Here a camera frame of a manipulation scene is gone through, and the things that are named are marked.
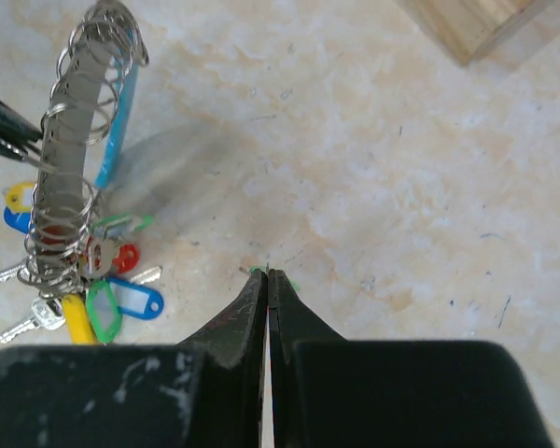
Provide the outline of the large metal keyring with keys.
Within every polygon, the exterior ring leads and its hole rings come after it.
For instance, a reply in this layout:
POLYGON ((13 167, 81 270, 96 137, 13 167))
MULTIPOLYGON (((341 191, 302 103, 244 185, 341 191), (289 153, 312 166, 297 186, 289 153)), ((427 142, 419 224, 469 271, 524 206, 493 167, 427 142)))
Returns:
POLYGON ((56 65, 49 108, 35 125, 43 138, 37 179, 8 194, 30 211, 21 261, 0 271, 36 290, 27 316, 0 335, 67 327, 74 343, 111 343, 122 313, 109 277, 141 217, 107 217, 103 193, 114 170, 140 68, 149 57, 138 23, 120 1, 95 2, 71 32, 56 65))

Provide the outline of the wooden rack tray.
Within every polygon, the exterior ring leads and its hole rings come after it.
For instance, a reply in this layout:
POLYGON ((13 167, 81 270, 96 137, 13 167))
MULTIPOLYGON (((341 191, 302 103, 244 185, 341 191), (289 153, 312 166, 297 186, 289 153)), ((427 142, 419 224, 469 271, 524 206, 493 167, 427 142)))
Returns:
POLYGON ((398 2, 419 29, 461 66, 484 57, 551 4, 534 0, 398 2))

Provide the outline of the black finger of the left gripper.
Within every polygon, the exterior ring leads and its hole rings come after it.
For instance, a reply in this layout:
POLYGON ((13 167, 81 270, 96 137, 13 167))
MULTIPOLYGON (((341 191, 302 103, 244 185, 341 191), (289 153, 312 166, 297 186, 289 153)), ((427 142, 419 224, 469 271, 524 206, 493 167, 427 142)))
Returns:
POLYGON ((0 156, 14 161, 30 161, 31 154, 39 156, 35 145, 42 132, 19 113, 0 100, 0 156))

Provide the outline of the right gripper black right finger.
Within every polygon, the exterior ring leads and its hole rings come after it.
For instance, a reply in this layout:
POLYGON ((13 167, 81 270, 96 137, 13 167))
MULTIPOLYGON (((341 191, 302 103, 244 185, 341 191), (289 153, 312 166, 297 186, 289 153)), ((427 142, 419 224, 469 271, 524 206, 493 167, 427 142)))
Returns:
POLYGON ((268 274, 273 436, 277 447, 350 445, 348 341, 268 274))

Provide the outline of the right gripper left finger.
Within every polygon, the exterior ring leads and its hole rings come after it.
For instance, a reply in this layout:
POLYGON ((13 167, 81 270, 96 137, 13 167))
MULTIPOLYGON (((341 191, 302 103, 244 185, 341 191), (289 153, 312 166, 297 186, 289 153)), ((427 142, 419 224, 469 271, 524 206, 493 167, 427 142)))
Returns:
POLYGON ((182 406, 185 447, 260 447, 267 275, 250 274, 238 296, 178 347, 194 355, 182 406))

